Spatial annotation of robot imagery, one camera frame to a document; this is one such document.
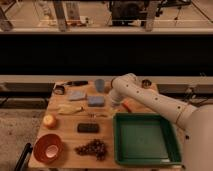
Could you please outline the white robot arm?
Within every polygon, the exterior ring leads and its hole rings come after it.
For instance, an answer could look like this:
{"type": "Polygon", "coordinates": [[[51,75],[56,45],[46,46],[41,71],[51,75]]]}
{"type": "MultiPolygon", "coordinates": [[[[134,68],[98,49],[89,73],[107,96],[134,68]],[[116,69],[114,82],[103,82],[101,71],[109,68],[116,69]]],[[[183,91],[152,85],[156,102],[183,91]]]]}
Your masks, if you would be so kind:
{"type": "Polygon", "coordinates": [[[133,73],[114,78],[111,86],[108,97],[112,106],[119,106],[130,97],[185,132],[182,171],[213,171],[213,105],[196,107],[144,89],[133,73]]]}

